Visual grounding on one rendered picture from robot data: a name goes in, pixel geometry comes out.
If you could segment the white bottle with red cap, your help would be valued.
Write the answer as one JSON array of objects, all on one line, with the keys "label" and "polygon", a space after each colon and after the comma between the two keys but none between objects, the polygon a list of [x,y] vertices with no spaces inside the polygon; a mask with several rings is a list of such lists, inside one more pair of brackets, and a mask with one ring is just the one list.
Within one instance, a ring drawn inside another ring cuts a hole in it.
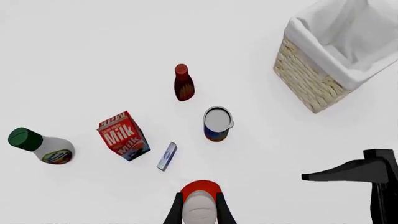
[{"label": "white bottle with red cap", "polygon": [[221,188],[210,180],[196,180],[182,188],[183,224],[215,224],[217,220],[216,194]]}]

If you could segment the white bottle with green cap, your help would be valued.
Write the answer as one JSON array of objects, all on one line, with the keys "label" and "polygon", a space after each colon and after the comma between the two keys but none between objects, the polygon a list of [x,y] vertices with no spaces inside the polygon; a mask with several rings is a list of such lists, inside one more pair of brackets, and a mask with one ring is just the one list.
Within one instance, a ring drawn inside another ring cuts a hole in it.
[{"label": "white bottle with green cap", "polygon": [[43,136],[27,128],[13,130],[8,136],[8,143],[18,149],[33,152],[46,164],[66,164],[75,154],[75,148],[70,141]]}]

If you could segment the white cloth basket liner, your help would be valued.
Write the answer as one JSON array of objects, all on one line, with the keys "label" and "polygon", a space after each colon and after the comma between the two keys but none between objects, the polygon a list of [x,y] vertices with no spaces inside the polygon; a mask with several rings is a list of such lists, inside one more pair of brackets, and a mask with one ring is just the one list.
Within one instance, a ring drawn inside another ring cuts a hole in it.
[{"label": "white cloth basket liner", "polygon": [[355,90],[398,61],[398,0],[319,0],[290,18],[285,36]]}]

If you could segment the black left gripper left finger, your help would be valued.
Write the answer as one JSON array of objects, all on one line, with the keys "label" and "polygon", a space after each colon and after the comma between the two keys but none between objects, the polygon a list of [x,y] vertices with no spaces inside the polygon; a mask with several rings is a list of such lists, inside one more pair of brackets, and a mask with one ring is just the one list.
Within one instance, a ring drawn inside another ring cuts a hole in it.
[{"label": "black left gripper left finger", "polygon": [[183,203],[183,193],[176,193],[174,202],[163,224],[182,224]]}]

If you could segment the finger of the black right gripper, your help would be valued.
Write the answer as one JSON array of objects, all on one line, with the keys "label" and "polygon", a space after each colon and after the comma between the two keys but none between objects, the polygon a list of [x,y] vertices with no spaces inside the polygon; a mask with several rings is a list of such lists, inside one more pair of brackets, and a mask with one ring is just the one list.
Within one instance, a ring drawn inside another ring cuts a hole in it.
[{"label": "finger of the black right gripper", "polygon": [[311,174],[302,174],[302,180],[315,182],[388,182],[386,163],[382,159],[352,160],[338,167]]}]

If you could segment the red milk carton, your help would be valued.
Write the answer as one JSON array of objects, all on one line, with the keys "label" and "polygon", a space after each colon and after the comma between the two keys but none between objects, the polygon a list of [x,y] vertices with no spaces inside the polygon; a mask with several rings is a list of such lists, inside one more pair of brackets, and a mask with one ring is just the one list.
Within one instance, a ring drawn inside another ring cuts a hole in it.
[{"label": "red milk carton", "polygon": [[97,131],[108,149],[127,161],[132,161],[150,151],[141,128],[128,111],[102,121]]}]

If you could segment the woven wicker basket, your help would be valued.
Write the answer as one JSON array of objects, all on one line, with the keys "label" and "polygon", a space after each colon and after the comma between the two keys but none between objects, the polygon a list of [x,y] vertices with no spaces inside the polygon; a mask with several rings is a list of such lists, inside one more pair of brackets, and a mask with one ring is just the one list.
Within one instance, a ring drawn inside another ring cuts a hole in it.
[{"label": "woven wicker basket", "polygon": [[282,39],[274,71],[313,113],[319,113],[349,95],[331,76],[321,76],[319,68],[309,64],[302,51],[288,38]]}]

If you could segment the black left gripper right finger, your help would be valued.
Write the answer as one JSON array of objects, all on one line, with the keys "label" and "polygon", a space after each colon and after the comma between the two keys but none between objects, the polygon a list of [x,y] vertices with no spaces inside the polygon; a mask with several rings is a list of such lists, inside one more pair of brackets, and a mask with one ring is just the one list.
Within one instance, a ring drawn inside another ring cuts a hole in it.
[{"label": "black left gripper right finger", "polygon": [[216,194],[217,222],[218,224],[237,224],[226,203],[223,193]]}]

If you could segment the dark red ketchup bottle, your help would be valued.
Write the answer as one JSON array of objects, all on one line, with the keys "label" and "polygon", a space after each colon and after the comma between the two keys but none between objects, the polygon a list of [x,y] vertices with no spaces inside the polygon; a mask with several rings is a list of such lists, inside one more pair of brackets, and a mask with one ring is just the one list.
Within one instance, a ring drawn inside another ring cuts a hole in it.
[{"label": "dark red ketchup bottle", "polygon": [[175,67],[174,91],[179,101],[189,100],[195,94],[194,83],[185,64]]}]

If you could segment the small blue-white box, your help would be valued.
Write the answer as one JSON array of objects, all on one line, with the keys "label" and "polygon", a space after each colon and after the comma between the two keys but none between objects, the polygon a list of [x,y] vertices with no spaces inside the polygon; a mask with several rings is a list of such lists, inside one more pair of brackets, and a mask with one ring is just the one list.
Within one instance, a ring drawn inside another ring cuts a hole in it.
[{"label": "small blue-white box", "polygon": [[166,171],[176,152],[177,145],[171,142],[158,162],[157,168],[163,172]]}]

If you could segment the blue tin with grey lid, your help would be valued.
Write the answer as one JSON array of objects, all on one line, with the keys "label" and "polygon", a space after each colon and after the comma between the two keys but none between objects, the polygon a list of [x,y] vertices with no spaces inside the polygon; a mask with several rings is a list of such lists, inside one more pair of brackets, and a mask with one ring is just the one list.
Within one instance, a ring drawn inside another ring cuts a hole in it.
[{"label": "blue tin with grey lid", "polygon": [[222,106],[212,106],[203,115],[204,134],[210,141],[223,141],[233,126],[231,113]]}]

